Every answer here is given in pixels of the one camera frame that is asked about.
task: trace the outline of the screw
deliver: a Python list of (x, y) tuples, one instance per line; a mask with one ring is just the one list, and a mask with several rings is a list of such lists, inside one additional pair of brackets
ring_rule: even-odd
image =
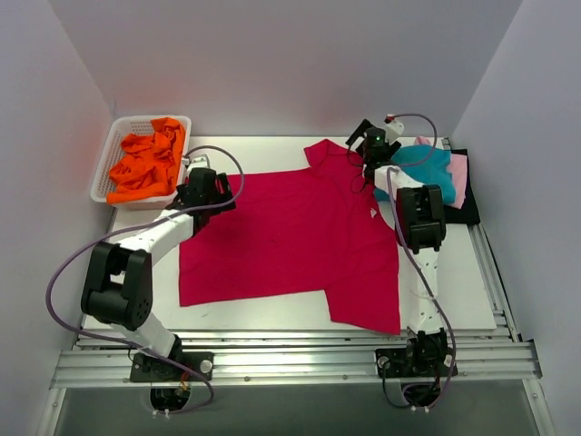
[(210, 373), (210, 371), (212, 370), (213, 366), (214, 366), (214, 365), (212, 364), (212, 362), (210, 362), (210, 361), (208, 361), (208, 360), (204, 359), (204, 360), (203, 360), (203, 361), (200, 363), (200, 372), (201, 372), (202, 374), (208, 374), (208, 373)]
[(378, 366), (380, 368), (389, 368), (389, 359), (385, 356), (381, 356), (378, 359)]

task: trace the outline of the black mounting bracket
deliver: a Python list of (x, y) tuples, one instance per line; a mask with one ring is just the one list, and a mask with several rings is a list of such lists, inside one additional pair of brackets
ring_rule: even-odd
[(396, 212), (406, 244), (418, 254), (422, 248), (439, 251), (446, 237), (444, 203), (442, 191), (435, 184), (419, 188), (399, 188), (396, 197)]
[[(211, 352), (184, 352), (181, 364), (198, 372), (207, 381), (212, 379), (214, 355)], [(179, 382), (183, 371), (175, 366), (138, 352), (133, 356), (129, 381), (134, 383)], [(188, 382), (202, 382), (188, 377)]]
[[(210, 168), (194, 168), (188, 174), (184, 184), (176, 188), (177, 194), (166, 209), (183, 210), (194, 206), (226, 203), (232, 198), (232, 191), (226, 173), (217, 174)], [(208, 209), (202, 212), (190, 213), (192, 216), (207, 218), (225, 211), (236, 209), (236, 203), (227, 206)]]
[(363, 138), (363, 141), (357, 146), (355, 152), (363, 158), (365, 178), (373, 181), (375, 170), (381, 166), (391, 164), (391, 158), (399, 150), (401, 144), (398, 141), (394, 141), (391, 144), (387, 143), (385, 139), (386, 131), (376, 127), (368, 119), (364, 119), (361, 122), (345, 144), (351, 149), (351, 146), (359, 138)]
[[(425, 334), (408, 339), (404, 348), (379, 348), (375, 351), (375, 363), (378, 376), (386, 379), (402, 379), (413, 377), (443, 377), (448, 374), (446, 362), (452, 350), (444, 329), (438, 333)], [(452, 375), (458, 375), (454, 365)]]

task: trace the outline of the teal cloth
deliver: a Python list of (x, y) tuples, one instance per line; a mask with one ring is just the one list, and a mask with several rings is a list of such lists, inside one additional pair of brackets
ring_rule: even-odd
[[(397, 165), (413, 164), (426, 157), (431, 148), (431, 145), (401, 147), (393, 155), (392, 160)], [(452, 183), (452, 174), (448, 172), (450, 156), (450, 151), (437, 148), (425, 163), (404, 167), (403, 171), (412, 179), (423, 184), (437, 184), (442, 190), (444, 204), (452, 204), (456, 200), (456, 189)], [(388, 193), (380, 189), (376, 188), (374, 195), (378, 202), (389, 200)]]

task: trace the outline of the folded clothes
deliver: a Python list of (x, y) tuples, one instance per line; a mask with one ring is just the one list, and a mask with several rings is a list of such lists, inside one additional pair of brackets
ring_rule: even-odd
[(154, 133), (128, 134), (121, 142), (126, 155), (109, 171), (116, 189), (109, 204), (170, 195), (178, 183), (185, 129), (173, 118), (152, 120)]
[[(393, 155), (392, 160), (398, 165), (413, 164), (426, 157), (431, 149), (432, 146), (427, 144), (401, 147)], [(452, 204), (456, 201), (456, 189), (452, 183), (452, 174), (448, 171), (449, 164), (450, 151), (437, 148), (425, 163), (405, 166), (403, 171), (418, 182), (438, 185), (442, 190), (444, 204)], [(388, 194), (380, 189), (376, 189), (374, 195), (378, 202), (389, 199)]]
[(467, 150), (452, 150), (453, 155), (463, 155), (467, 157), (466, 160), (466, 199), (462, 204), (461, 209), (449, 207), (444, 205), (444, 219), (448, 224), (478, 224), (480, 223), (480, 214), (474, 193), (472, 193), (472, 186), (470, 185), (470, 158)]
[(432, 142), (426, 136), (416, 136), (414, 145), (432, 145)]
[(462, 154), (452, 154), (448, 171), (452, 174), (452, 183), (456, 190), (456, 200), (448, 206), (461, 209), (466, 200), (466, 183), (468, 180), (468, 157)]

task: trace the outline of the metal frame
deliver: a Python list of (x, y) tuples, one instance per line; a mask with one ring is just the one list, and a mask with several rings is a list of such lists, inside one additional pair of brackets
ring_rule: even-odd
[[(452, 148), (448, 138), (443, 143)], [(541, 371), (535, 345), (518, 337), (484, 228), (473, 226), (469, 232), (497, 328), (456, 332), (458, 377), (453, 382), (522, 380), (539, 433), (554, 435), (539, 382)], [(117, 334), (110, 330), (106, 333)], [(351, 330), (175, 333), (182, 338), (185, 348), (215, 353), (212, 384), (217, 386), (378, 382), (375, 349), (400, 347), (407, 339), (405, 332), (385, 336)], [(54, 433), (66, 389), (134, 387), (128, 381), (130, 365), (127, 349), (122, 345), (77, 338), (74, 350), (61, 354), (37, 434)]]

